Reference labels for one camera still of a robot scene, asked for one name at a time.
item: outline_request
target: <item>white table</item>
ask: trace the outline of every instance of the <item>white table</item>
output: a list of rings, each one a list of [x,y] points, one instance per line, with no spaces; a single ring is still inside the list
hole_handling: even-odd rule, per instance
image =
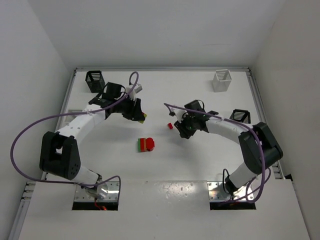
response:
[[[104,80],[128,85],[132,71],[103,71]],[[203,100],[205,110],[229,117],[233,109],[251,113],[259,122],[245,71],[232,71],[227,92],[214,93],[212,69],[139,71],[144,124],[112,115],[79,146],[81,163],[104,178],[120,175],[118,211],[72,211],[75,186],[37,183],[20,234],[29,239],[111,240],[275,240],[308,239],[297,198],[289,180],[271,177],[256,210],[212,210],[206,181],[222,179],[242,162],[240,147],[221,136],[197,132],[182,139],[168,123],[164,102],[183,106]],[[77,71],[64,112],[82,110],[95,96]],[[155,141],[152,152],[137,151],[138,138]],[[59,179],[49,175],[48,180]]]

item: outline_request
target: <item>black basket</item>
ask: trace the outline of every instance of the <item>black basket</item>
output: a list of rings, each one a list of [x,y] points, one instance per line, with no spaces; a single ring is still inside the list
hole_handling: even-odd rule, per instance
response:
[[[230,119],[235,120],[240,123],[250,124],[250,112],[247,110],[235,109],[233,110]]]
[[[105,80],[101,71],[88,71],[85,81],[92,93],[102,93],[105,86]]]

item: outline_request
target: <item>robotic arm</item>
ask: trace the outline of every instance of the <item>robotic arm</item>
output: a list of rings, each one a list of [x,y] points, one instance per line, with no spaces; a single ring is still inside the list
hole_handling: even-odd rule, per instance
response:
[[[124,88],[122,85],[108,82],[105,92],[94,97],[83,112],[110,106],[131,87],[128,86],[124,92],[121,92],[121,89]],[[78,115],[72,122],[56,132],[45,133],[42,138],[40,169],[76,183],[88,185],[98,183],[102,177],[81,164],[78,144],[96,125],[113,113],[120,113],[128,120],[143,123],[146,115],[141,111],[141,99],[136,98],[136,94],[141,90],[142,86],[137,84],[130,95],[114,107],[105,111]],[[86,188],[97,192],[96,187]]]
[[[206,112],[198,100],[194,100],[184,106],[186,109]],[[225,179],[226,191],[233,195],[239,188],[248,183],[252,178],[262,173],[262,163],[258,144],[253,135],[247,129],[228,121],[211,118],[205,114],[194,113],[187,110],[174,111],[170,109],[170,115],[176,116],[174,126],[179,130],[180,136],[189,139],[197,130],[226,137],[241,147],[244,162]],[[283,157],[283,151],[276,141],[268,125],[263,122],[248,127],[256,132],[263,149],[265,167],[268,168]]]

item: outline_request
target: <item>gray wall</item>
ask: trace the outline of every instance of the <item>gray wall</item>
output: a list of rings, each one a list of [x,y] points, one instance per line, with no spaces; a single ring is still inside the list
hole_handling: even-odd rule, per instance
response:
[[[0,239],[7,239],[26,182],[11,165],[11,143],[28,124],[60,112],[71,73],[27,0],[1,1],[0,33]],[[18,166],[34,177],[42,135],[55,124],[33,127],[17,144]]]
[[[79,66],[250,66],[285,0],[28,0]]]
[[[312,239],[320,239],[320,1],[288,0],[254,67]]]

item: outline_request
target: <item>white basket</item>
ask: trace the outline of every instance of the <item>white basket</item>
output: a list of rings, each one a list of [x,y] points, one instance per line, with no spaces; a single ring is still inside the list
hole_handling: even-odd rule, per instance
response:
[[[215,93],[226,92],[231,83],[231,75],[228,69],[215,71],[212,85]]]

